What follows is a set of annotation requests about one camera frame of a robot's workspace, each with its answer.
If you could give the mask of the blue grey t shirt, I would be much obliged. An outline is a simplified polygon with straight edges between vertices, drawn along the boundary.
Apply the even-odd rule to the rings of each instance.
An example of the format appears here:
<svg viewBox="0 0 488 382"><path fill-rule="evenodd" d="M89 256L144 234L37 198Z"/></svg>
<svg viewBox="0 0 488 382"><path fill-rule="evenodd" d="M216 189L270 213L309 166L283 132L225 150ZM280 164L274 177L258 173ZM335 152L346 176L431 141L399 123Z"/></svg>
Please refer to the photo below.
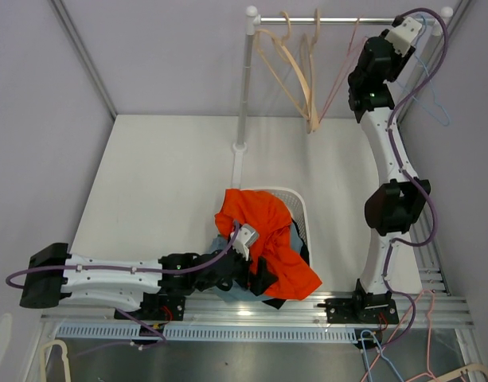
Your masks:
<svg viewBox="0 0 488 382"><path fill-rule="evenodd" d="M217 236L209 247L209 252L222 250L226 247L227 240L223 236ZM302 260L310 265L310 257L308 247L305 241L299 235L299 227L295 221L291 223L290 227L290 245L291 249L295 251ZM213 287L211 291L217 295L224 302L263 302L266 305L272 306L277 310L285 303L284 299L272 298L265 294L255 296L250 290L245 290L239 286L235 281L232 282L232 287L229 290L221 290L218 287Z"/></svg>

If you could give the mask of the orange t shirt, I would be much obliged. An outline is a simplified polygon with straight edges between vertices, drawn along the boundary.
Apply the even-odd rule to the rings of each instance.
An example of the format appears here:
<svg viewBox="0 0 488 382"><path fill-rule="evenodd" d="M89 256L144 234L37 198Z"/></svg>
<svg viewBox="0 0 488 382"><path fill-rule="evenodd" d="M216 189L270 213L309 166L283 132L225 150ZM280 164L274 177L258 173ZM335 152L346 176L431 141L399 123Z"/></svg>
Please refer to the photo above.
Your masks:
<svg viewBox="0 0 488 382"><path fill-rule="evenodd" d="M251 247L256 270L257 260L263 256L268 270L276 275L276 283L264 293L272 298L303 300L322 285L321 279L290 245L291 214L286 205L263 191L227 189L223 205L215 215L215 224L223 236L233 231L233 223L251 225L259 239Z"/></svg>

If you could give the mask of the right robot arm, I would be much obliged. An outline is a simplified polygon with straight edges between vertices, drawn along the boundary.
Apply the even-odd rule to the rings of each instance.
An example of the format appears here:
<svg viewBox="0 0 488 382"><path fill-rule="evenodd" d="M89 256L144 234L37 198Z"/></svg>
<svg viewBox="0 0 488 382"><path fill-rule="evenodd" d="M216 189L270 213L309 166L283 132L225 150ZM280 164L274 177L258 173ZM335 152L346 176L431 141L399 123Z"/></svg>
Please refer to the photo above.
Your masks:
<svg viewBox="0 0 488 382"><path fill-rule="evenodd" d="M421 28L420 23L402 21L369 38L348 76L349 107L369 141L379 179L378 189L365 202L371 240L350 308L351 318L359 323L376 323L380 316L398 321L388 273L431 192L429 181L418 178L399 141L388 88L415 52L414 40Z"/></svg>

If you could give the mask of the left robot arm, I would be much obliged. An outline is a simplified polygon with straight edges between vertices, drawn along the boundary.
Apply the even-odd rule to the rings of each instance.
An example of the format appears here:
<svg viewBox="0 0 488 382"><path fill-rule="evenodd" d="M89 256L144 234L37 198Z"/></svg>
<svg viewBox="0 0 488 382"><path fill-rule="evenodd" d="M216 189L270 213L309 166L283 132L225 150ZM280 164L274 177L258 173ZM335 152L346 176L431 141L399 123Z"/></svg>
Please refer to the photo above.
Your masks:
<svg viewBox="0 0 488 382"><path fill-rule="evenodd" d="M240 287L260 297L277 281L264 257L252 260L234 247L111 263L70 254L67 244L54 243L30 258L19 305L38 310L66 303L107 306L151 319L160 310L156 295Z"/></svg>

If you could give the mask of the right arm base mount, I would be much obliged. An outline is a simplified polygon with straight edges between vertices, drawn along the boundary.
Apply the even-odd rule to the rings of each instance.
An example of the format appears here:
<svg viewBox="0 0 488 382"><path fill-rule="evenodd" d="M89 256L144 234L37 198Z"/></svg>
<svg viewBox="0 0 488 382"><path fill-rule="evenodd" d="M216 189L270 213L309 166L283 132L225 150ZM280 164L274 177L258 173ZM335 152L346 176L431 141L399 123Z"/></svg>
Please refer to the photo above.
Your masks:
<svg viewBox="0 0 488 382"><path fill-rule="evenodd" d="M392 294L358 294L351 298L327 298L316 305L324 309L331 324L398 324L399 316Z"/></svg>

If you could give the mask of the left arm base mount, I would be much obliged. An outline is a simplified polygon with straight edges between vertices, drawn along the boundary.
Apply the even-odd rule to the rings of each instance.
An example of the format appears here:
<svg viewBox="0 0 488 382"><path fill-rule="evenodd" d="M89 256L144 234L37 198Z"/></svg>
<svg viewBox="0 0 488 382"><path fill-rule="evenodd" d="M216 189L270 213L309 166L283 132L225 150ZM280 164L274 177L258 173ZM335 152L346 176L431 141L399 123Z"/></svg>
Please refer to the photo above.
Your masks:
<svg viewBox="0 0 488 382"><path fill-rule="evenodd" d="M184 310L185 296L144 294L139 309L129 315L142 321L181 322Z"/></svg>

